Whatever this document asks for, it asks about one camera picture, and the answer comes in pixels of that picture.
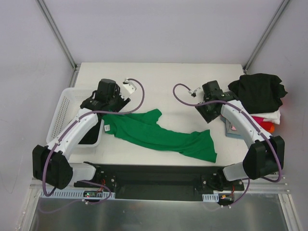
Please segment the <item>green t shirt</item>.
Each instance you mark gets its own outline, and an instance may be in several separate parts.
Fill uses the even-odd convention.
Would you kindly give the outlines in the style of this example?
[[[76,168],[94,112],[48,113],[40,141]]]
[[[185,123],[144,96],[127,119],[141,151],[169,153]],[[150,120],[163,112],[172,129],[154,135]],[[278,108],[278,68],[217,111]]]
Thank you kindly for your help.
[[[157,123],[161,115],[159,109],[146,113],[107,114],[103,116],[104,124],[109,126],[105,132],[144,148],[216,162],[217,153],[209,130],[191,133],[167,130]]]

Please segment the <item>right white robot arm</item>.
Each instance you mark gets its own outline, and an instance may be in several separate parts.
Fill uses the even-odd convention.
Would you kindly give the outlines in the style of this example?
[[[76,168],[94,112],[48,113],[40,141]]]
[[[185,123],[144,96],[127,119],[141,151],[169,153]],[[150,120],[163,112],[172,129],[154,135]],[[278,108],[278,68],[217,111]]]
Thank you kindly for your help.
[[[243,161],[226,166],[223,174],[216,178],[217,186],[227,190],[240,179],[265,179],[267,175],[278,173],[282,178],[285,142],[281,136],[272,136],[264,130],[245,110],[241,101],[231,91],[224,92],[217,81],[202,86],[203,102],[195,106],[207,123],[219,116],[224,117],[240,133],[248,151]]]

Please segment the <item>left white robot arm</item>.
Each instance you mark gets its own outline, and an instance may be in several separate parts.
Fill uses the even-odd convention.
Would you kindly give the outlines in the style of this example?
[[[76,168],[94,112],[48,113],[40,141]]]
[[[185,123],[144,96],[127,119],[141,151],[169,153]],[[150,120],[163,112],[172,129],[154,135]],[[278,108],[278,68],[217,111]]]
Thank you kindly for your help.
[[[122,86],[114,80],[101,79],[97,89],[81,103],[77,114],[63,131],[45,146],[37,145],[33,149],[33,176],[42,181],[46,194],[49,194],[47,185],[61,190],[82,180],[91,187],[101,184],[102,176],[93,164],[70,163],[70,156],[78,145],[98,144],[103,116],[122,110],[135,91],[130,79],[126,79]]]

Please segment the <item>folded pink t shirt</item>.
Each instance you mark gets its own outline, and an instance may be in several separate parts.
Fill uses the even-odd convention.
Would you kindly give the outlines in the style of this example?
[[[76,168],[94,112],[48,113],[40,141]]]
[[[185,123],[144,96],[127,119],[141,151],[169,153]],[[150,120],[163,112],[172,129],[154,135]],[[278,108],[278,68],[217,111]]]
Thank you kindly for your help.
[[[235,128],[235,126],[233,124],[231,124],[230,127],[231,127],[232,131],[237,131],[237,129]]]

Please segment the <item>white plastic laundry basket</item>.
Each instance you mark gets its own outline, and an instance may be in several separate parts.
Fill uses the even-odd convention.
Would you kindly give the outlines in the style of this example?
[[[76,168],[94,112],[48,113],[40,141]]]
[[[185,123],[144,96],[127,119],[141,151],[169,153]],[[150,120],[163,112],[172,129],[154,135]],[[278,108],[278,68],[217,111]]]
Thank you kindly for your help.
[[[60,99],[57,103],[51,125],[47,134],[46,142],[51,142],[56,138],[65,127],[73,120],[80,109],[81,103],[91,96],[93,90],[83,88],[66,88],[61,93]],[[80,145],[78,148],[96,147],[101,141],[103,133],[103,121],[101,123],[101,135],[99,140],[93,145]]]

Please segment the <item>black t shirt in basket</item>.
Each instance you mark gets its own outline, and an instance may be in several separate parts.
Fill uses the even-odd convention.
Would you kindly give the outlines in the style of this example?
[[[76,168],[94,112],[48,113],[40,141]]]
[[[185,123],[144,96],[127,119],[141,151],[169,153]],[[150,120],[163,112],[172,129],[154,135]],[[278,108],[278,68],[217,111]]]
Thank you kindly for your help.
[[[78,143],[80,145],[93,145],[95,144],[101,135],[101,121],[99,121],[94,127],[92,127],[85,136]]]

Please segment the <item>folded black t shirt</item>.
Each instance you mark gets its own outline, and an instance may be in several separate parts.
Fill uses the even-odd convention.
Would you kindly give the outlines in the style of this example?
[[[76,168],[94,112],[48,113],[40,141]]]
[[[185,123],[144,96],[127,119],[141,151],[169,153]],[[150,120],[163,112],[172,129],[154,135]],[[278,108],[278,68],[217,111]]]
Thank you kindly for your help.
[[[278,76],[264,73],[242,75],[231,82],[228,89],[250,114],[278,111],[283,105],[282,98],[288,93]]]

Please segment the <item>folded magenta t shirt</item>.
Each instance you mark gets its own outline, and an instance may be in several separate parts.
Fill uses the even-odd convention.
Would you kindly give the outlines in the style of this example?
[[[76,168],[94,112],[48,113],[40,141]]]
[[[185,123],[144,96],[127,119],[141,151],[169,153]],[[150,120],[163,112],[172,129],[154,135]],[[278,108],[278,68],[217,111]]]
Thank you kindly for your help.
[[[258,117],[258,116],[252,116],[252,118],[258,123],[258,124],[262,124],[264,118]]]

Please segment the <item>folded red t shirt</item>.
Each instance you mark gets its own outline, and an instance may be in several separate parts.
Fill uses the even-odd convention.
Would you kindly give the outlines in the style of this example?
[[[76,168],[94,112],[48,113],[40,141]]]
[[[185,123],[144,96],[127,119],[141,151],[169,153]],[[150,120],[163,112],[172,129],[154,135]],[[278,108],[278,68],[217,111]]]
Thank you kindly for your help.
[[[275,125],[272,122],[262,121],[260,125],[265,131],[269,133],[273,133],[275,131]]]

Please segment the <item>folded white t shirt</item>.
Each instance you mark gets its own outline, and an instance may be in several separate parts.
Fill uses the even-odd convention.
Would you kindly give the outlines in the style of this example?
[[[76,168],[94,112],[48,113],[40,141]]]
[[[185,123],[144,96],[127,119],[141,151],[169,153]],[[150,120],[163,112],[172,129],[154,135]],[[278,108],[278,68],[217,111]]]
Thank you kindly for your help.
[[[265,122],[272,122],[277,125],[281,122],[281,112],[279,109],[275,112],[251,114],[251,116],[263,118]]]

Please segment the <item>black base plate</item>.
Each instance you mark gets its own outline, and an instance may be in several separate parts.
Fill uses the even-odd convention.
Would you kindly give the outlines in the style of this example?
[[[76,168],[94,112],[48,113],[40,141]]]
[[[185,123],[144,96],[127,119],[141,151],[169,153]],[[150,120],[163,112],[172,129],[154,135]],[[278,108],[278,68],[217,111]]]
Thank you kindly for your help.
[[[201,201],[215,191],[244,191],[241,180],[226,181],[221,167],[94,164],[91,182],[103,183],[117,199]]]

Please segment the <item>left aluminium frame post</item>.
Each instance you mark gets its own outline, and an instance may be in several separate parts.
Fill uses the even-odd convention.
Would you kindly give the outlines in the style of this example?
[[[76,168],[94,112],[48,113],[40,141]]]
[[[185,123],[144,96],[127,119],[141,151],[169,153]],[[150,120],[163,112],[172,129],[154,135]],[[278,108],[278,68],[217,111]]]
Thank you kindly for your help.
[[[58,44],[60,45],[61,50],[63,51],[66,59],[68,60],[70,66],[75,71],[77,69],[77,63],[75,62],[72,53],[70,52],[50,10],[48,5],[46,4],[46,1],[44,0],[36,0],[36,3],[41,10],[44,18],[46,19],[46,22],[48,26],[50,27],[52,33],[54,34]]]

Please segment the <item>aluminium frame post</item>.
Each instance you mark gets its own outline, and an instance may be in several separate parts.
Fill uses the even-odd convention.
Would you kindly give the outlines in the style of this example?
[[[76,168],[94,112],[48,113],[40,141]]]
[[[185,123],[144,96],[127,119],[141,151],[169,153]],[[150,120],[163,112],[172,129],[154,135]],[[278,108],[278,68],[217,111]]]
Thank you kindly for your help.
[[[46,22],[48,26],[50,27],[52,33],[54,34],[58,44],[60,45],[61,50],[63,51],[66,59],[68,60],[70,66],[75,71],[77,69],[77,63],[75,62],[72,53],[70,52],[50,10],[48,5],[46,4],[46,1],[44,0],[36,0],[36,3],[41,10],[44,18],[46,19]]]
[[[249,68],[255,61],[258,54],[261,52],[263,46],[267,42],[271,33],[273,32],[275,26],[278,24],[278,21],[281,19],[282,15],[284,14],[284,12],[286,11],[287,7],[289,6],[291,2],[292,2],[291,0],[282,0],[280,4],[278,5],[276,11],[274,12],[274,15],[271,17],[269,23],[265,27],[265,30],[263,31],[261,37],[259,38],[249,58],[247,59],[245,64],[242,66],[244,74],[247,74]]]

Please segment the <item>aluminium front rail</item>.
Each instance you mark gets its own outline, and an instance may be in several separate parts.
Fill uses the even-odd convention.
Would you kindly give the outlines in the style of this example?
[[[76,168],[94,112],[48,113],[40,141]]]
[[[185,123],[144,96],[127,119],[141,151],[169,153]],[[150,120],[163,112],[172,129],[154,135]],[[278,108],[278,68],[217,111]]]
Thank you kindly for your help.
[[[286,179],[282,179],[278,183],[272,183],[266,181],[264,179],[260,180],[250,180],[250,186],[248,189],[248,193],[266,193],[266,194],[291,194],[291,189],[289,184],[285,182]],[[242,184],[246,188],[248,185],[248,180],[243,180]],[[32,179],[30,183],[30,189],[38,189],[42,190],[42,183],[39,180]],[[63,190],[93,190],[97,187],[85,186],[85,187],[74,187],[73,184],[68,185]],[[51,191],[53,189],[52,186],[46,186],[47,191]]]

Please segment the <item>right aluminium frame post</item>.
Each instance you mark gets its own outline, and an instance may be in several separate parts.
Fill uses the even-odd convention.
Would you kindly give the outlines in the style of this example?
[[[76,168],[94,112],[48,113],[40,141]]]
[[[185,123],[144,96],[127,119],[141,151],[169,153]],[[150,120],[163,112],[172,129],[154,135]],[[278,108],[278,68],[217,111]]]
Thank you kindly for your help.
[[[291,0],[282,0],[280,4],[278,5],[276,11],[274,12],[274,15],[271,17],[269,23],[265,27],[265,30],[263,31],[261,37],[259,38],[249,58],[247,59],[245,64],[242,66],[244,74],[247,74],[249,68],[255,61],[258,54],[261,52],[263,46],[267,42],[271,33],[273,32],[275,26],[278,24],[278,21],[281,19],[282,15],[284,14],[284,12],[286,11],[287,7],[289,6],[291,2],[292,2]]]

